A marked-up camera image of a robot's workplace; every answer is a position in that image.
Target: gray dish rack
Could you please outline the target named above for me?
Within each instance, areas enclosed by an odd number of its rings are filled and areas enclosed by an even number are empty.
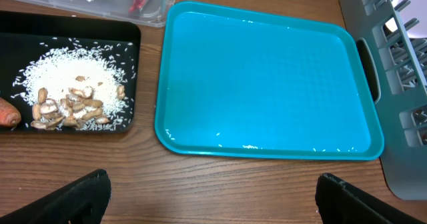
[[[387,184],[401,199],[427,200],[427,40],[407,34],[419,20],[404,23],[400,17],[410,0],[395,7],[392,0],[339,1],[348,32],[358,46],[366,46],[373,66]],[[398,27],[395,32],[384,26],[390,19]]]

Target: teal plastic tray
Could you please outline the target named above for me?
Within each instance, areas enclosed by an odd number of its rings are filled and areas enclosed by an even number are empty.
[[[344,29],[191,1],[168,14],[155,132],[181,154],[373,160],[384,148]]]

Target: sweet potato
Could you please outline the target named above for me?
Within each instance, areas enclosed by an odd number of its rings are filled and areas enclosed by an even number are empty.
[[[21,122],[19,111],[0,97],[0,127],[14,127]]]

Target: wooden table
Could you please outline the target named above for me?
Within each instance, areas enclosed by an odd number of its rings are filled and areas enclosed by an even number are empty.
[[[344,26],[338,0],[197,1]],[[0,0],[0,9],[84,16],[10,0]],[[113,186],[104,223],[321,223],[314,193],[323,172],[331,172],[427,221],[427,202],[402,201],[393,196],[379,160],[354,163],[193,157],[165,149],[153,131],[164,29],[140,28],[141,63],[131,131],[91,136],[0,135],[0,216],[104,168]]]

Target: nut piece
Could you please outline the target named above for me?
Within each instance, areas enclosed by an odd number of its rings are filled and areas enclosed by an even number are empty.
[[[117,98],[123,100],[125,98],[125,86],[120,85],[117,87]]]
[[[34,104],[33,106],[33,119],[36,121],[40,121],[41,114],[40,114],[40,104]]]
[[[78,97],[83,97],[83,91],[82,90],[78,90],[76,88],[68,88],[68,91],[73,95],[76,95]]]
[[[106,124],[109,123],[109,119],[106,116],[98,117],[95,121],[97,124]]]
[[[67,98],[67,100],[69,100],[70,102],[72,102],[72,103],[74,103],[74,101],[76,101],[77,100],[77,96],[75,96],[75,95],[72,95],[72,94],[66,94],[65,95],[65,98]]]
[[[78,76],[75,78],[76,81],[86,81],[86,78],[84,76]]]
[[[85,120],[85,121],[88,121],[88,120],[90,120],[90,119],[92,119],[92,118],[94,118],[94,117],[97,117],[97,116],[99,116],[99,115],[102,115],[102,113],[103,113],[103,109],[102,109],[102,108],[97,108],[97,109],[96,109],[96,110],[94,110],[94,111],[90,111],[90,112],[88,112],[88,113],[84,114],[81,118],[82,118],[83,120]]]
[[[56,112],[56,111],[58,111],[58,107],[56,106],[56,104],[43,103],[40,106],[40,113],[41,114],[49,114],[49,113]]]
[[[37,129],[46,129],[46,123],[42,123],[41,121],[32,121],[31,126]]]
[[[46,124],[46,128],[52,128],[52,127],[56,127],[58,126],[58,124],[60,124],[62,122],[62,120],[64,120],[65,117],[58,117],[53,121],[50,121]]]
[[[47,90],[46,88],[40,88],[39,90],[39,96],[37,98],[37,100],[39,101],[40,104],[44,103],[46,101],[47,98]]]
[[[84,125],[86,124],[86,121],[82,120],[82,119],[78,119],[77,120],[77,129],[81,129]]]
[[[68,107],[73,107],[74,106],[74,101],[72,101],[72,100],[70,100],[68,98],[66,98],[65,100],[66,100],[66,104],[67,104]]]
[[[83,88],[83,96],[82,98],[90,98],[93,94],[93,87],[85,87]]]
[[[46,118],[47,120],[50,120],[50,119],[56,119],[56,118],[62,117],[62,115],[57,112],[54,112],[49,114],[43,114],[43,117]]]
[[[92,87],[85,87],[83,88],[83,90],[78,90],[76,88],[68,88],[68,90],[71,94],[82,98],[90,98],[93,94]]]
[[[66,116],[66,117],[68,117],[68,116],[70,116],[70,115],[72,115],[73,114],[73,109],[70,107],[70,106],[68,106],[68,99],[64,99],[64,98],[62,98],[61,100],[60,100],[60,103],[61,103],[61,107],[64,109],[64,116]]]
[[[90,107],[102,107],[103,103],[99,100],[84,99],[83,104]]]
[[[74,127],[74,126],[77,126],[78,124],[77,124],[77,120],[75,119],[75,117],[73,115],[71,115],[71,116],[65,118],[63,125],[67,126],[67,127]]]
[[[49,105],[56,105],[55,100],[53,100],[52,98],[46,98],[46,102],[45,103],[49,104]]]
[[[78,111],[83,110],[85,107],[86,107],[86,105],[85,105],[85,104],[83,104],[83,103],[76,103],[76,104],[73,106],[73,111],[78,112]]]

